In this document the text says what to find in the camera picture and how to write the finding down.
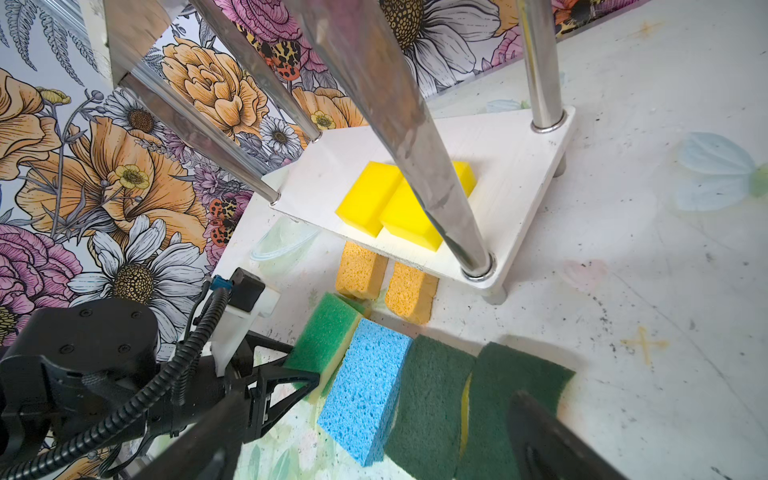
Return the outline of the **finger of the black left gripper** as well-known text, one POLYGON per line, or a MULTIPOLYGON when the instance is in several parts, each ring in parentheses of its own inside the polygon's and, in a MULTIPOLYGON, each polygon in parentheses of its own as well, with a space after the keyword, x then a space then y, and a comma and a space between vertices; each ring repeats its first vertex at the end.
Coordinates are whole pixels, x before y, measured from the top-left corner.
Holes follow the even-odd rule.
POLYGON ((282 364, 254 368, 245 378, 248 413, 245 442, 264 437, 319 385, 320 374, 289 369, 282 364))
POLYGON ((267 362, 267 365, 282 367, 293 349, 290 344, 249 331, 239 345, 239 368, 254 369, 262 366, 262 363, 255 359, 255 354, 261 350, 281 353, 281 357, 267 362))

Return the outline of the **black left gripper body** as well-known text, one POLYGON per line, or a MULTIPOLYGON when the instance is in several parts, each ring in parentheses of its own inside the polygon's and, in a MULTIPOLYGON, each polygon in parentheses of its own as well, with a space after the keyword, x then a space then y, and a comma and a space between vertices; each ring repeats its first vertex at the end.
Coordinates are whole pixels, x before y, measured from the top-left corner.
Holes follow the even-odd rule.
POLYGON ((173 403, 174 390, 170 388, 147 413, 147 434, 150 440, 180 432, 188 425, 197 423, 213 409, 231 390, 242 390, 243 400, 247 407, 248 419, 245 427, 245 440, 250 442, 264 435, 264 406, 258 403, 257 388, 249 389, 240 385, 239 381, 253 374, 253 353, 236 354, 226 367, 225 376, 217 377, 213 356, 200 358, 197 368, 187 378, 188 383, 183 391, 182 405, 173 403))

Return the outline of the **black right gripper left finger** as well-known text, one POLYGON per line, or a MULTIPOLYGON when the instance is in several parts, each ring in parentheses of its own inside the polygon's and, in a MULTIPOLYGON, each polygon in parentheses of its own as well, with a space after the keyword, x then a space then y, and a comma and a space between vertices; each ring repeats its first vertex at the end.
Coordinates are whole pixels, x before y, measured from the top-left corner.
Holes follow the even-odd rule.
POLYGON ((247 420, 245 401, 227 395, 134 479, 233 479, 247 420))

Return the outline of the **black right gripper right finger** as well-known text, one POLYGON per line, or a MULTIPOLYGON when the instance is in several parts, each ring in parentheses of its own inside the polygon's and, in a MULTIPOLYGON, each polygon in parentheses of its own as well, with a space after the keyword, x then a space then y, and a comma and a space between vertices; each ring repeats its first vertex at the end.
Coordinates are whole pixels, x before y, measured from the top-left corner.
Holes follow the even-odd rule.
POLYGON ((507 429, 522 479, 626 479, 526 392, 512 396, 507 429))

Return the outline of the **blue cellulose sponge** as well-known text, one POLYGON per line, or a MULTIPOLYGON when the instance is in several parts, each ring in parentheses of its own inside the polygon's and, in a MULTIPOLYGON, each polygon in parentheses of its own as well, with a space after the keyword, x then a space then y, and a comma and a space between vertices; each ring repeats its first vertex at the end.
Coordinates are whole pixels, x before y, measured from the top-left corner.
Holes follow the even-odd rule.
POLYGON ((319 415, 318 425, 362 467, 383 458, 411 343, 362 319, 319 415))

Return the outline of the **green scrub sponge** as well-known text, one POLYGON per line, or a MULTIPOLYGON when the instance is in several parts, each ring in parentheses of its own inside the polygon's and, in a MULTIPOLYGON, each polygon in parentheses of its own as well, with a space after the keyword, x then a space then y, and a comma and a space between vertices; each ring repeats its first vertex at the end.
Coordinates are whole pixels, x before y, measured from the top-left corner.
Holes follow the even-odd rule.
POLYGON ((341 295, 326 293, 283 366, 320 375, 318 386, 305 398, 316 403, 331 376, 341 364, 347 348, 368 308, 341 295))

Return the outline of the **yellow sponge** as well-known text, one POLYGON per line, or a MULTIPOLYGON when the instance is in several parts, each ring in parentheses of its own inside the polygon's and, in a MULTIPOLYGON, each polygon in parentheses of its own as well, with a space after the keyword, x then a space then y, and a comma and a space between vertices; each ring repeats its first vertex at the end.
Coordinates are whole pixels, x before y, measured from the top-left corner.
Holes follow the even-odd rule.
POLYGON ((443 243, 405 179, 389 200, 380 221, 390 234, 429 251, 436 252, 443 243))
POLYGON ((377 237, 383 228, 380 217, 403 180, 393 164, 369 162, 336 209, 347 225, 377 237))

